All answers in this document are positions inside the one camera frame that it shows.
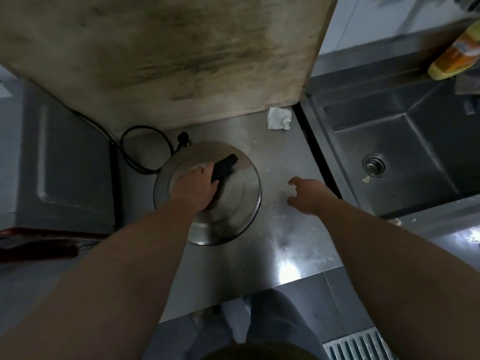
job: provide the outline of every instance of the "drain strainer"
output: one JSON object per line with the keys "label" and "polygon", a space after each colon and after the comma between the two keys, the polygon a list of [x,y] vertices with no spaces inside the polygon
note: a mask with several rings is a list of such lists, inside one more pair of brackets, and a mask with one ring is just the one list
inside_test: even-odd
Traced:
{"label": "drain strainer", "polygon": [[381,154],[368,154],[362,159],[363,170],[371,177],[384,177],[387,173],[387,161]]}

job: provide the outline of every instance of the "wooden cutting board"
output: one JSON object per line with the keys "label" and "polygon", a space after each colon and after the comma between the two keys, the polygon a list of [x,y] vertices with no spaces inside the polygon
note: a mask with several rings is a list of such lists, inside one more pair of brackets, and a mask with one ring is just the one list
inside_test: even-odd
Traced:
{"label": "wooden cutting board", "polygon": [[115,135],[288,106],[337,0],[0,0],[0,64]]}

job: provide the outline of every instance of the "leg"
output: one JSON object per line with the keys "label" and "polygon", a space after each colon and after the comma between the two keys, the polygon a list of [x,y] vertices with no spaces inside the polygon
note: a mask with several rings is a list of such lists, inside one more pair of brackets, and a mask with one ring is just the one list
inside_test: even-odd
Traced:
{"label": "leg", "polygon": [[285,295],[274,289],[254,293],[250,307],[246,343],[293,344],[321,360],[328,360],[320,339]]}
{"label": "leg", "polygon": [[225,320],[220,306],[208,308],[198,321],[195,340],[190,349],[185,352],[185,359],[200,360],[211,352],[234,342],[232,329]]}

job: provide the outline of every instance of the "pressure cooker lid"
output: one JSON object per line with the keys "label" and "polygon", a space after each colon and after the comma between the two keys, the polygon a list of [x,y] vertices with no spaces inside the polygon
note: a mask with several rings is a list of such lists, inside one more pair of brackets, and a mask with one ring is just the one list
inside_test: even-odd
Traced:
{"label": "pressure cooker lid", "polygon": [[187,170],[218,162],[230,154],[238,162],[218,186],[212,202],[199,212],[190,228],[188,241],[196,245],[217,245],[239,236],[260,207],[262,186],[252,161],[239,149],[219,141],[204,141],[181,149],[167,160],[153,190],[155,207],[170,199],[173,184]]}

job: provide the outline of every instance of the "forearm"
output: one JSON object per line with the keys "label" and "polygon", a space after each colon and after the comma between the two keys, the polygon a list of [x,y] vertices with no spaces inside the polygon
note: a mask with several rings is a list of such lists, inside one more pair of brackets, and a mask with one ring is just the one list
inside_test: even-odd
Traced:
{"label": "forearm", "polygon": [[358,296],[381,333],[409,359],[452,359],[480,333],[479,273],[420,236],[338,199],[325,224]]}
{"label": "forearm", "polygon": [[9,359],[140,357],[167,302],[194,216],[171,201],[110,236],[0,340],[0,352]]}

